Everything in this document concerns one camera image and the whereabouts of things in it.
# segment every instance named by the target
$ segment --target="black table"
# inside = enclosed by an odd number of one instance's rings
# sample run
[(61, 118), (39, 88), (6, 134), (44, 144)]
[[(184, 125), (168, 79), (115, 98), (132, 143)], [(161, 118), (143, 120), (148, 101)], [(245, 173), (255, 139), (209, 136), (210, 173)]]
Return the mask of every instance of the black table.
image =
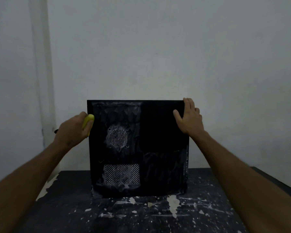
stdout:
[(15, 232), (247, 232), (210, 168), (189, 169), (178, 196), (92, 199), (90, 171), (62, 171), (47, 191)]

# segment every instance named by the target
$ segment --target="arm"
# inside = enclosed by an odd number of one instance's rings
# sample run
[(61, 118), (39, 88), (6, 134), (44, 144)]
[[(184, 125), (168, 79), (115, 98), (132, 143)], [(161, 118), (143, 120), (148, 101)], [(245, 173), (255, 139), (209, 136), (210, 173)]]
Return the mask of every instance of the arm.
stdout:
[(34, 204), (47, 178), (64, 155), (83, 141), (93, 121), (82, 130), (85, 112), (59, 127), (52, 144), (0, 181), (0, 233), (11, 232)]
[(183, 100), (183, 118), (174, 111), (178, 127), (198, 145), (249, 231), (291, 232), (291, 197), (212, 139), (193, 100)]

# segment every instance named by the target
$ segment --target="forearm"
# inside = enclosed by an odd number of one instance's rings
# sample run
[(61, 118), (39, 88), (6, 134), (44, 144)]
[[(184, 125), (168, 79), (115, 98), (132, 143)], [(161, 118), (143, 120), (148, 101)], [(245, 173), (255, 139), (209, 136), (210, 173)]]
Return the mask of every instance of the forearm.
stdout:
[(207, 132), (198, 145), (231, 204), (251, 232), (291, 232), (291, 197), (217, 143)]
[(0, 232), (14, 229), (68, 150), (63, 145), (52, 143), (0, 181)]

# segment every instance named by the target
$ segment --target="perforated metal mesh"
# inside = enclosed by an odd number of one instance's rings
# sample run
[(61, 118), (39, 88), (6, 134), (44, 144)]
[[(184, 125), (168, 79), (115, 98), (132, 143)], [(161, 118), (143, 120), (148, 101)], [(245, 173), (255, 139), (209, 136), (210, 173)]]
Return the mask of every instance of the perforated metal mesh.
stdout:
[(116, 147), (124, 147), (127, 143), (127, 133), (124, 129), (114, 129), (110, 133), (110, 142)]
[(140, 184), (139, 164), (105, 165), (105, 185)]

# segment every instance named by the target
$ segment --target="yellow sponge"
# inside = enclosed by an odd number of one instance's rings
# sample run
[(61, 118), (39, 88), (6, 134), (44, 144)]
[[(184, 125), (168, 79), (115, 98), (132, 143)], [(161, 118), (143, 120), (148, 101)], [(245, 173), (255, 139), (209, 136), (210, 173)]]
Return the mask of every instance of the yellow sponge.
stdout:
[(84, 119), (84, 121), (83, 121), (83, 126), (82, 126), (82, 129), (84, 129), (85, 128), (85, 126), (86, 126), (86, 124), (88, 123), (88, 121), (90, 121), (90, 120), (95, 120), (95, 117), (94, 117), (94, 115), (92, 115), (92, 114), (89, 114), (89, 115), (87, 115), (87, 117)]

